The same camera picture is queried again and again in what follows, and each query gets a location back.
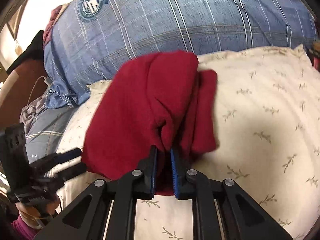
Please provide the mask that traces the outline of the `person's left hand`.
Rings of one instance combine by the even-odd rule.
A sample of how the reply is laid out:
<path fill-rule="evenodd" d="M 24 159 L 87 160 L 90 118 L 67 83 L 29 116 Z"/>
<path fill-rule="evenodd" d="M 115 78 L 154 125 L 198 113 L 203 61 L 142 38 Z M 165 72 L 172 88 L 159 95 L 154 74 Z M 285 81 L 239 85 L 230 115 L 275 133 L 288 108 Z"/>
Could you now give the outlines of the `person's left hand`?
<path fill-rule="evenodd" d="M 39 224 L 39 220 L 42 217 L 38 209 L 33 206 L 25 206 L 21 202 L 17 202 L 16 207 L 18 209 L 19 215 L 22 220 L 27 224 L 29 227 L 33 229 L 41 229 L 42 226 Z M 55 199 L 49 202 L 46 205 L 46 211 L 44 213 L 52 216 L 56 213 L 56 209 L 60 206 L 60 198 L 56 194 Z"/>

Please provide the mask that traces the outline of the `purple left sleeve forearm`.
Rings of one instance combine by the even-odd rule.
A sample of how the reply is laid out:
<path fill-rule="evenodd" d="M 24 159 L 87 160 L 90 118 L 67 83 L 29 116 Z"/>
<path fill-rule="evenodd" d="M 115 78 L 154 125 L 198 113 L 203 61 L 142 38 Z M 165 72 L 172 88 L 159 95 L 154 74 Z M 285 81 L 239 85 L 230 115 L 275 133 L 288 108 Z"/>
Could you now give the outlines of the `purple left sleeve forearm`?
<path fill-rule="evenodd" d="M 30 227 L 23 220 L 21 215 L 18 215 L 18 218 L 15 221 L 13 221 L 10 225 L 18 239 L 33 240 L 34 237 L 41 231 L 41 229 L 35 229 Z"/>

